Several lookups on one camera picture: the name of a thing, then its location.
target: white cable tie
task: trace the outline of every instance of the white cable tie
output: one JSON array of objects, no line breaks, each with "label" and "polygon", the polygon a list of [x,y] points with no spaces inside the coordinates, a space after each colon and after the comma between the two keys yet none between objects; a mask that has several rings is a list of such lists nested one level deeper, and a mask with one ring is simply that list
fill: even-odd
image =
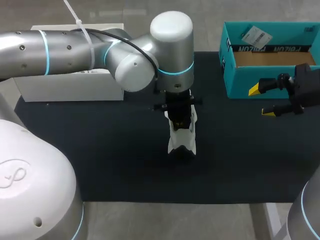
[{"label": "white cable tie", "polygon": [[91,66],[90,66],[89,70],[92,70],[95,67],[95,50],[94,50],[94,46],[92,44],[91,38],[90,38],[87,30],[82,25],[82,21],[78,18],[78,16],[76,15],[75,11],[73,10],[73,8],[69,4],[69,2],[67,0],[63,0],[63,1],[64,1],[65,5],[67,6],[67,8],[69,9],[69,11],[71,12],[72,16],[74,17],[75,24],[82,30],[82,32],[85,36],[85,39],[87,40],[87,42],[89,44],[90,53],[91,53]]}]

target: table surface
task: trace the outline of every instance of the table surface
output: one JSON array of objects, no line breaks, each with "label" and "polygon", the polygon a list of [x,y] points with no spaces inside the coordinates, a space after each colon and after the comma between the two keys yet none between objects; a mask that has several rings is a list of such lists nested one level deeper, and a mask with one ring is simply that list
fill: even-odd
[{"label": "table surface", "polygon": [[16,113],[60,149],[84,201],[238,204],[293,202],[319,165],[318,107],[302,115],[261,116],[287,100],[229,99],[217,52],[196,52],[197,155],[168,157],[164,102],[152,86],[125,101],[24,102]]}]

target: blue cardboard box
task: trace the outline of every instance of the blue cardboard box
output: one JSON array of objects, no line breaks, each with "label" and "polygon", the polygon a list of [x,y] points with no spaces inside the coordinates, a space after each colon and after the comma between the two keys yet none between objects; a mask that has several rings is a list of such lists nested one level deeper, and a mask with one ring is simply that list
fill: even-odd
[{"label": "blue cardboard box", "polygon": [[[244,36],[255,26],[272,36],[263,47],[254,47]],[[219,58],[227,95],[231,99],[286,99],[286,91],[275,89],[248,97],[260,78],[294,76],[295,65],[309,63],[320,68],[320,22],[225,22]]]}]

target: barcode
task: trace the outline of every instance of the barcode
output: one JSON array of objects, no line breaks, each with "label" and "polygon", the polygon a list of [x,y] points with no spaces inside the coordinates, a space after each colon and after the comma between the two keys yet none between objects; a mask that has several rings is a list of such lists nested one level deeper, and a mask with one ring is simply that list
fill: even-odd
[{"label": "barcode", "polygon": [[262,39],[262,37],[265,35],[265,33],[263,32],[263,33],[261,33],[260,34],[260,36],[258,36],[258,38],[253,42],[253,46],[255,46],[261,39]]}]

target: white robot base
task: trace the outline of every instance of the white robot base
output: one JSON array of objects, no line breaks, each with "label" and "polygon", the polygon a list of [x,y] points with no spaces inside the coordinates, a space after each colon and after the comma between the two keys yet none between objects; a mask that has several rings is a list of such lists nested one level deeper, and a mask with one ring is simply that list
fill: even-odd
[{"label": "white robot base", "polygon": [[0,119],[0,239],[86,240],[84,205],[68,159]]}]

